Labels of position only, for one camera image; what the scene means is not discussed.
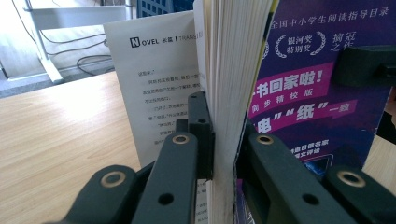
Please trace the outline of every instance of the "bolt hole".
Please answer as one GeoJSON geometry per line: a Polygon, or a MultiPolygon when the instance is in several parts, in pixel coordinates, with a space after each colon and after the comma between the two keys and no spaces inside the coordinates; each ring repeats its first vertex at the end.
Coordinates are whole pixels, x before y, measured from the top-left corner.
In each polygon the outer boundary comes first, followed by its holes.
{"type": "Polygon", "coordinates": [[[126,174],[121,171],[113,171],[104,175],[101,179],[101,185],[105,188],[114,188],[124,182],[126,174]]]}
{"type": "Polygon", "coordinates": [[[267,135],[260,135],[257,137],[257,141],[264,145],[271,145],[274,143],[274,139],[267,135]]]}
{"type": "Polygon", "coordinates": [[[353,182],[353,183],[358,183],[359,182],[359,179],[356,176],[354,176],[354,175],[344,174],[344,178],[349,180],[350,182],[353,182]]]}
{"type": "Polygon", "coordinates": [[[158,203],[162,204],[162,205],[168,205],[170,203],[172,203],[174,200],[174,197],[172,194],[170,193],[165,193],[162,194],[159,198],[158,198],[158,203]]]}
{"type": "Polygon", "coordinates": [[[318,205],[319,204],[319,199],[315,197],[312,194],[304,194],[303,199],[306,203],[312,204],[312,205],[318,205]]]}
{"type": "Polygon", "coordinates": [[[366,186],[366,181],[364,181],[361,176],[350,172],[350,171],[339,171],[337,173],[338,178],[344,182],[345,184],[355,187],[355,188],[363,188],[366,186]]]}
{"type": "Polygon", "coordinates": [[[175,137],[173,137],[172,141],[175,144],[186,144],[190,141],[190,138],[186,135],[176,135],[175,137]]]}

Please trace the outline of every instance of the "book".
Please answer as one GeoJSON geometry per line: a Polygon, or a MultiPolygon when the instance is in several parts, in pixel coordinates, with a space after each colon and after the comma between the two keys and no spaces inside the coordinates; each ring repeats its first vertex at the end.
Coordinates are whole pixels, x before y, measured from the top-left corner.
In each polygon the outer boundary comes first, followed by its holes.
{"type": "Polygon", "coordinates": [[[233,223],[235,162],[250,91],[262,55],[265,27],[277,1],[195,1],[201,88],[216,134],[213,180],[207,183],[208,220],[233,223]]]}
{"type": "MultiPolygon", "coordinates": [[[[395,45],[395,10],[387,0],[278,4],[248,117],[318,177],[365,163],[390,87],[342,86],[332,72],[347,47],[395,45]]],[[[238,223],[254,223],[242,191],[238,202],[238,223]]]]}

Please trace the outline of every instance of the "book cover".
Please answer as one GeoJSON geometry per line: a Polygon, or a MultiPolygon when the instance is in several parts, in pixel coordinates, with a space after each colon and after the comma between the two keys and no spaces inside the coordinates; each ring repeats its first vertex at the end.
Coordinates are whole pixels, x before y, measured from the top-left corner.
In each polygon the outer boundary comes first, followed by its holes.
{"type": "Polygon", "coordinates": [[[361,168],[383,114],[389,87],[332,81],[346,47],[395,45],[396,2],[280,1],[262,57],[248,116],[277,135],[305,166],[361,168]]]}

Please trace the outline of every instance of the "book page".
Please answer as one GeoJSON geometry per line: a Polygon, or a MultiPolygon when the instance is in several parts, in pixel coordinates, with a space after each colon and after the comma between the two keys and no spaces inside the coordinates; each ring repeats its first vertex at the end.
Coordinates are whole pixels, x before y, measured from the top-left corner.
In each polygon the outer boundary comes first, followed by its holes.
{"type": "Polygon", "coordinates": [[[195,32],[199,34],[197,45],[198,69],[200,74],[201,90],[208,92],[207,88],[207,74],[209,65],[209,46],[208,46],[208,31],[207,31],[207,17],[205,15],[205,2],[196,1],[194,7],[194,24],[195,32]]]}
{"type": "Polygon", "coordinates": [[[158,157],[200,90],[191,11],[105,24],[141,166],[158,157]]]}

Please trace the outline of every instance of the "wooden desk surface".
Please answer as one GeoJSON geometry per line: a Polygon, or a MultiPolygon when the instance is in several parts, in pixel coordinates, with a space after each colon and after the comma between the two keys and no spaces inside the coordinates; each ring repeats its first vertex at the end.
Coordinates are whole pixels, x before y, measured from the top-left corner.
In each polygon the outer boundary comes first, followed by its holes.
{"type": "MultiPolygon", "coordinates": [[[[0,100],[0,223],[64,217],[112,164],[140,168],[115,73],[0,100]]],[[[396,146],[376,137],[363,169],[396,194],[396,146]]]]}

